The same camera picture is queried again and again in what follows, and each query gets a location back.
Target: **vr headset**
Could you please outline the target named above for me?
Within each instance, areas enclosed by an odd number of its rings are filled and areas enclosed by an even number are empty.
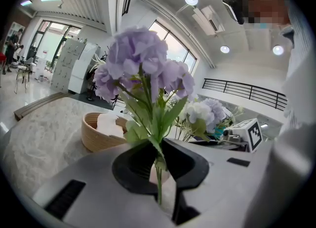
[[[242,0],[222,0],[223,5],[233,18],[240,25],[244,24],[244,14],[242,12]]]

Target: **marble table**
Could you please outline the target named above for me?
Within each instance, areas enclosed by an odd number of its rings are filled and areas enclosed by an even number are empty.
[[[30,113],[0,141],[1,167],[11,185],[32,197],[48,179],[90,153],[81,141],[81,119],[89,112],[114,113],[62,98]]]

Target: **wooden step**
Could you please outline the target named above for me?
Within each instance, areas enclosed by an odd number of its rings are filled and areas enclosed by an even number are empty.
[[[22,118],[24,118],[26,115],[31,113],[32,111],[38,109],[39,107],[41,107],[45,104],[48,104],[52,101],[55,101],[57,99],[68,97],[68,96],[71,96],[71,94],[65,94],[65,93],[59,92],[59,93],[55,93],[55,94],[52,94],[50,96],[44,97],[42,99],[39,99],[33,103],[30,103],[30,104],[16,110],[14,112],[15,118],[16,118],[16,120],[19,121]]]

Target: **person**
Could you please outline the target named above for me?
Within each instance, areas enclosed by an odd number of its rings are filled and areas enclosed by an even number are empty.
[[[10,39],[9,39],[9,44],[8,47],[6,48],[5,56],[6,56],[6,65],[7,65],[7,72],[11,72],[10,70],[10,64],[12,63],[13,60],[13,55],[14,55],[14,47],[15,44],[19,41],[21,34],[23,33],[23,29],[19,29],[17,34],[13,34]],[[5,72],[5,67],[3,68],[2,74],[6,74]]]
[[[20,59],[20,53],[21,53],[21,51],[23,50],[23,48],[24,48],[24,45],[21,45],[21,46],[19,46],[16,50],[15,50],[15,52],[14,52],[14,54],[13,54],[13,59],[15,60],[15,61],[19,61],[19,59]]]
[[[313,169],[311,157],[316,152],[313,142],[316,128],[315,37],[304,14],[292,0],[234,1],[249,23],[278,25],[280,34],[292,44],[282,87],[288,99],[284,111],[286,121],[272,144],[267,168],[244,221],[245,228],[269,227],[293,200]]]

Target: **ceiling air conditioning unit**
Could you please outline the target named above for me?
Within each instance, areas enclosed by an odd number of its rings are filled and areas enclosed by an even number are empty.
[[[201,26],[206,35],[215,35],[216,33],[225,30],[223,25],[218,21],[217,14],[210,5],[202,10],[195,8],[194,12],[195,14],[193,14],[193,18]]]

